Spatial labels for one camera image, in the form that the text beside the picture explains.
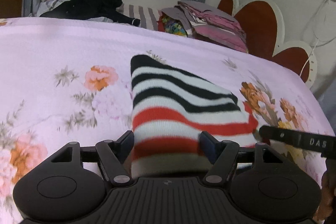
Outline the red white headboard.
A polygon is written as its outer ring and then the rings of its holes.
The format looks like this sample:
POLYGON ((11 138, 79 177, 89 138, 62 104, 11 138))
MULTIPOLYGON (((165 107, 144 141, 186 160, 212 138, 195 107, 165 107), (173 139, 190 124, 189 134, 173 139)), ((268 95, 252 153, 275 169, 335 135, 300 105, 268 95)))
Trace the red white headboard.
POLYGON ((272 0, 220 0, 218 9, 232 15, 246 33, 248 52, 298 74, 308 88, 317 77, 313 48, 301 40, 285 41, 285 22, 272 0))

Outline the black garment pile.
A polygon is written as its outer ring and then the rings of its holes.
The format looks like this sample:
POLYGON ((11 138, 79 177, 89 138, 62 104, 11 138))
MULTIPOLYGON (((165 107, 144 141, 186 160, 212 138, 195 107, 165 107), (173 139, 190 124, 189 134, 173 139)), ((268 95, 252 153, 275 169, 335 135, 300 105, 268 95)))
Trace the black garment pile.
POLYGON ((63 2, 51 11, 42 13, 41 17, 75 20, 104 17, 112 22, 139 27, 141 23, 139 19, 125 16, 116 10, 122 4, 122 0, 70 0, 63 2))

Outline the pink floral bed sheet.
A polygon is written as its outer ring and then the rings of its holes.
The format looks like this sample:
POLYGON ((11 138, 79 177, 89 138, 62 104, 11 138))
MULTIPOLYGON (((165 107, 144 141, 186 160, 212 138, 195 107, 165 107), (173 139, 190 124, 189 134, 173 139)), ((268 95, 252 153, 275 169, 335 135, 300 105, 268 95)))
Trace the pink floral bed sheet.
POLYGON ((137 55, 227 89, 249 105, 257 129, 270 125, 333 135, 298 75, 271 61, 125 24, 3 19, 1 223, 21 222, 15 184, 60 147, 115 140, 133 129, 130 62, 137 55))

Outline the folded pink grey bedding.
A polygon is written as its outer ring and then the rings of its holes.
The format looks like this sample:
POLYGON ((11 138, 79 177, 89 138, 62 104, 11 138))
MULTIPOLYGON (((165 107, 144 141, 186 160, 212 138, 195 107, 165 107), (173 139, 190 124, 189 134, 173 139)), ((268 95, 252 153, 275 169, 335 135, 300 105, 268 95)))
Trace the folded pink grey bedding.
POLYGON ((202 2, 179 1, 174 7, 162 9, 162 15, 179 20, 187 32, 187 38, 248 52, 246 34, 240 23, 217 8, 202 2))

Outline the grey striped cloth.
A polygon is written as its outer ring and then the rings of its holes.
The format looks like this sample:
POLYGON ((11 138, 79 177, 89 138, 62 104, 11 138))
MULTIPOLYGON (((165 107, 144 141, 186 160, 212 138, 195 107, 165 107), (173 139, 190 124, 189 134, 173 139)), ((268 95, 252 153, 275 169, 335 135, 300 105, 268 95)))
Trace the grey striped cloth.
POLYGON ((161 16, 161 12, 157 9, 123 3, 116 10, 130 18, 139 19, 139 26, 141 28, 154 31, 158 30, 158 21, 161 16))

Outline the colourful floral cloth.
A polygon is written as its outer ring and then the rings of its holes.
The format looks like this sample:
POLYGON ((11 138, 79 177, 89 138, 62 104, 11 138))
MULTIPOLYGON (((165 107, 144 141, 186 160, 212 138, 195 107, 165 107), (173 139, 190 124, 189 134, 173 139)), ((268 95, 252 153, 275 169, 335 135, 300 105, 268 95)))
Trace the colourful floral cloth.
POLYGON ((158 21, 158 30, 168 34, 187 37, 187 32, 179 20, 175 20, 167 15, 162 15, 158 21))

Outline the striped knit sweater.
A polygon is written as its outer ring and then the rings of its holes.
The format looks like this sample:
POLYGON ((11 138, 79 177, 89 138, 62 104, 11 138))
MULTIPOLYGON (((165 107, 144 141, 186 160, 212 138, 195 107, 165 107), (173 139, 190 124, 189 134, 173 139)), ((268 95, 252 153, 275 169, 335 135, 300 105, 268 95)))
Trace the striped knit sweater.
POLYGON ((252 109, 227 89, 147 55, 132 57, 130 71, 133 177, 208 171, 199 146, 204 131, 243 147, 256 143, 252 109))

